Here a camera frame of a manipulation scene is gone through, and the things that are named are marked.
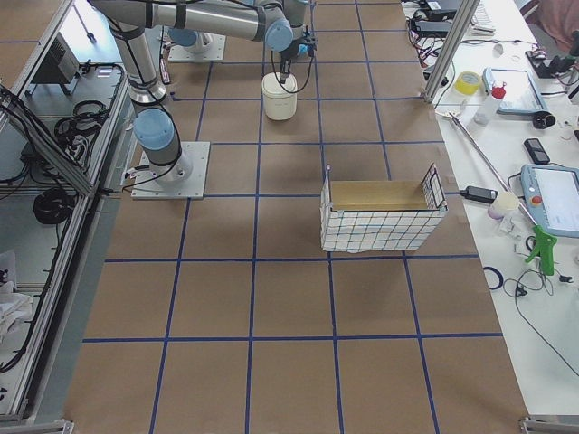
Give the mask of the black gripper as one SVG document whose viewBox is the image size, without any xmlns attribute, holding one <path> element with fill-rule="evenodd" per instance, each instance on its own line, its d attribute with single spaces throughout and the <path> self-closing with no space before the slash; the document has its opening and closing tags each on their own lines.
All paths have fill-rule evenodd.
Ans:
<svg viewBox="0 0 579 434">
<path fill-rule="evenodd" d="M 290 61 L 311 55 L 311 39 L 293 41 L 290 46 L 280 53 L 280 84 L 284 85 L 290 75 Z"/>
</svg>

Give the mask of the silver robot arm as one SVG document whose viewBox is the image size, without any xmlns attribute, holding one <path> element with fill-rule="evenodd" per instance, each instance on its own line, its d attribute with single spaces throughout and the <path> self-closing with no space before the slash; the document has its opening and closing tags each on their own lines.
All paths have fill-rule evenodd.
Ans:
<svg viewBox="0 0 579 434">
<path fill-rule="evenodd" d="M 128 75 L 135 136 L 152 175 L 163 183 L 186 179 L 193 165 L 165 107 L 166 87 L 148 48 L 147 29 L 162 25 L 263 42 L 280 54 L 283 75 L 299 46 L 312 41 L 304 24 L 306 1 L 94 1 L 92 6 L 109 22 Z"/>
</svg>

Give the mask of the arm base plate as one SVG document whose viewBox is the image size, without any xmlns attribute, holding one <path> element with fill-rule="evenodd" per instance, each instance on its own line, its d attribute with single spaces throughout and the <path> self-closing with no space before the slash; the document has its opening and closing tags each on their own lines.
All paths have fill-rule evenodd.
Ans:
<svg viewBox="0 0 579 434">
<path fill-rule="evenodd" d="M 153 165 L 144 152 L 140 165 L 147 165 L 136 174 L 137 186 L 132 188 L 134 200 L 176 200 L 204 198 L 205 181 L 209 162 L 209 142 L 182 142 L 182 154 L 175 166 L 166 168 Z"/>
<path fill-rule="evenodd" d="M 226 37 L 186 29 L 169 29 L 168 59 L 171 62 L 191 63 L 221 61 Z"/>
</svg>

